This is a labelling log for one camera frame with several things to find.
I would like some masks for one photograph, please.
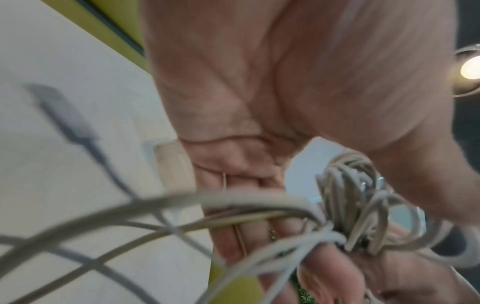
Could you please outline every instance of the dark line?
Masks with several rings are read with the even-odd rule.
[[[0,235],[1,244],[8,244],[8,245],[15,246],[24,240],[25,239],[21,237]],[[129,278],[125,277],[123,274],[117,272],[116,270],[113,270],[110,267],[102,264],[101,262],[96,261],[95,259],[92,259],[86,255],[75,252],[73,250],[60,248],[60,247],[50,249],[49,252],[57,256],[67,258],[69,260],[76,261],[78,263],[83,264],[84,267],[98,271],[99,273],[110,278],[111,280],[115,281],[116,283],[118,283],[119,285],[121,285],[122,287],[124,287],[125,289],[133,293],[134,295],[136,295],[142,302],[146,304],[160,304],[154,297],[149,295],[147,291],[145,291],[142,287],[138,286],[135,282],[131,281]],[[27,295],[24,295],[14,300],[12,303],[19,303],[19,304],[30,303],[47,294],[42,294],[42,293],[37,294],[36,292],[31,292]]]
[[[129,46],[131,46],[135,51],[140,55],[145,57],[145,51],[143,47],[138,44],[130,35],[128,35],[118,24],[116,24],[110,17],[108,17],[98,6],[96,6],[90,0],[76,0],[81,6],[83,6],[87,11],[94,15],[98,20],[100,20],[104,25],[111,29],[117,36],[119,36],[123,41],[125,41]]]

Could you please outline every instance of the tangled cable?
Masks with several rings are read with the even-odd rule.
[[[372,255],[378,254],[383,249],[414,251],[434,262],[455,267],[470,267],[480,262],[480,236],[473,228],[461,227],[467,243],[462,254],[443,257],[428,251],[427,249],[439,243],[449,233],[453,225],[443,220],[429,218],[426,232],[422,234],[419,209],[394,193],[363,155],[348,152],[338,156],[316,180],[323,201],[323,204],[319,205],[320,208],[306,200],[287,195],[227,191],[147,199],[138,204],[122,205],[71,220],[25,240],[0,256],[0,279],[36,254],[97,228],[126,225],[154,230],[10,303],[27,304],[93,270],[95,265],[106,263],[155,239],[180,234],[183,236],[180,239],[184,240],[184,233],[189,231],[279,217],[303,218],[305,222],[303,234],[280,239],[229,267],[225,266],[220,257],[213,258],[213,262],[217,261],[226,268],[226,273],[210,285],[196,304],[209,303],[238,276],[280,272],[277,281],[261,301],[261,304],[271,303],[302,260],[313,248],[324,243],[335,243],[345,251],[365,248]],[[171,208],[186,208],[196,204],[208,209],[233,209],[174,229],[126,221],[156,211],[162,213]],[[396,238],[388,233],[390,209],[399,205],[409,208],[412,220],[412,229],[405,238]],[[202,252],[209,251],[201,244],[195,244],[194,248],[198,247],[202,248]],[[375,301],[370,292],[366,295],[369,300]]]

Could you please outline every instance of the person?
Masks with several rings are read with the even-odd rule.
[[[193,164],[199,190],[284,191],[291,159],[313,138],[366,154],[398,193],[432,216],[477,224],[479,176],[452,137],[450,0],[142,0],[150,72]],[[242,224],[251,252],[268,226]],[[233,228],[211,231],[228,262]],[[264,288],[274,275],[259,278]],[[346,256],[318,246],[300,281],[323,302],[477,302],[448,268],[411,253]],[[287,286],[275,304],[298,302]]]

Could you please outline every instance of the skin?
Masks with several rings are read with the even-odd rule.
[[[221,190],[225,176],[227,188],[284,191],[291,159],[322,136],[367,154],[429,214],[478,223],[480,180],[451,134],[452,2],[371,0],[348,25],[352,1],[140,1],[150,71],[198,189]],[[269,225],[280,236],[302,226],[243,224],[247,252],[268,243]],[[243,257],[233,228],[211,235],[227,261]],[[362,302],[369,281],[335,247],[303,267],[332,297]],[[275,304],[297,301],[289,286]]]

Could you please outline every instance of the human palm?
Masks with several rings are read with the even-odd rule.
[[[227,188],[283,190],[290,160],[314,136],[373,157],[449,141],[454,10],[406,3],[144,0],[151,73],[198,188],[222,189],[225,176]],[[280,235],[301,228],[270,224]],[[267,228],[241,225],[247,251],[268,243]],[[233,228],[212,237],[229,261],[242,257]],[[363,296],[362,274],[335,248],[305,262],[334,296]],[[286,289],[277,301],[295,297]]]

